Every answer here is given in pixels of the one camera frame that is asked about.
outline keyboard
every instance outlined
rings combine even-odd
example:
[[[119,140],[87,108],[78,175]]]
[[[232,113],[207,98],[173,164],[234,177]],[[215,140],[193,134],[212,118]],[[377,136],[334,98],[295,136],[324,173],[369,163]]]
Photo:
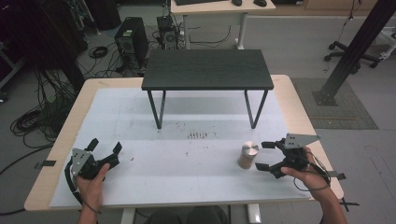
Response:
[[[175,0],[176,5],[178,6],[209,3],[209,2],[219,2],[219,1],[227,1],[227,0]]]

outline metal canister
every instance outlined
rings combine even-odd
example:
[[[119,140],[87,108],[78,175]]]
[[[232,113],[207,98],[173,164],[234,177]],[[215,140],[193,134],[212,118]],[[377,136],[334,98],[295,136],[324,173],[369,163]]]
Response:
[[[247,141],[242,145],[241,156],[238,159],[238,164],[242,169],[249,169],[253,163],[253,159],[259,153],[259,147],[252,141]]]

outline white paper sheet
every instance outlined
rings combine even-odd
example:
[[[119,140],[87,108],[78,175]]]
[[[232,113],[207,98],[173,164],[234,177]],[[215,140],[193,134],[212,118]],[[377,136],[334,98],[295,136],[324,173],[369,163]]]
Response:
[[[155,91],[153,95],[159,111],[162,92]],[[255,117],[262,91],[249,91],[248,95]],[[101,160],[112,153],[117,142],[122,144],[120,164],[107,173],[104,181],[104,205],[166,206],[309,198],[310,194],[297,190],[288,176],[275,179],[256,170],[254,164],[243,170],[236,162],[242,145],[249,140],[260,146],[255,161],[270,165],[282,161],[280,150],[262,149],[261,142],[280,140],[287,132],[271,91],[256,129],[250,128],[242,91],[168,91],[163,127],[158,130],[145,91],[101,89],[74,147],[83,149],[97,138],[99,145],[93,156]],[[77,205],[61,173],[50,206]]]

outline person's right hand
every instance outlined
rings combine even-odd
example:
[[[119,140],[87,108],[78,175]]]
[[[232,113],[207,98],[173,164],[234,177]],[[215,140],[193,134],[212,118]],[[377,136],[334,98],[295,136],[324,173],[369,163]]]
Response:
[[[304,150],[306,151],[308,160],[316,164],[311,149],[304,147]],[[280,171],[285,175],[290,175],[301,180],[308,189],[313,189],[310,190],[312,197],[319,202],[329,197],[329,194],[333,194],[330,188],[326,188],[328,186],[326,181],[312,166],[308,166],[305,171],[297,171],[289,167],[282,167]]]

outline hand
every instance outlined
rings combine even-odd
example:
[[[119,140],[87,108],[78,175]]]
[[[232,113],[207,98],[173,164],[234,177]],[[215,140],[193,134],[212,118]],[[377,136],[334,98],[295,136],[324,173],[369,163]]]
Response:
[[[84,179],[79,175],[77,176],[77,186],[81,194],[83,205],[87,203],[88,206],[96,211],[102,206],[102,182],[109,168],[110,164],[105,164],[93,180]]]
[[[311,149],[309,147],[304,147],[304,150],[306,151],[306,158],[310,162],[316,164]],[[285,175],[290,175],[301,180],[308,189],[319,189],[311,191],[312,197],[317,201],[321,201],[323,197],[327,198],[328,194],[332,193],[330,188],[326,188],[326,186],[328,186],[326,181],[312,166],[308,166],[305,171],[301,172],[289,167],[282,167],[280,171]]]

